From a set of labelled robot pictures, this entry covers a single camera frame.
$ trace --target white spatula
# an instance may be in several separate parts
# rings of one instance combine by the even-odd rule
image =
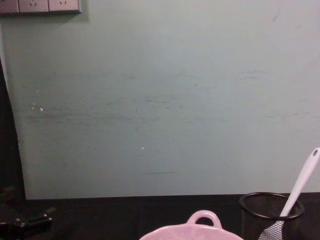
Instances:
[[[320,147],[317,147],[312,151],[310,156],[305,161],[303,168],[299,174],[298,179],[295,182],[295,185],[290,193],[288,200],[286,201],[284,208],[280,214],[280,217],[287,217],[290,213],[292,207],[297,201],[302,188],[305,186],[308,181],[310,175],[314,171],[318,161],[320,158]],[[258,240],[282,240],[282,227],[284,225],[284,221],[276,221],[275,224],[266,228],[260,235]]]

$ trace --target pink ceramic dish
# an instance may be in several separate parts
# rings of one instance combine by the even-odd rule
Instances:
[[[208,218],[213,226],[196,224],[200,218]],[[201,210],[194,213],[187,223],[181,225],[164,226],[140,240],[243,240],[241,237],[223,230],[220,220],[211,211]]]

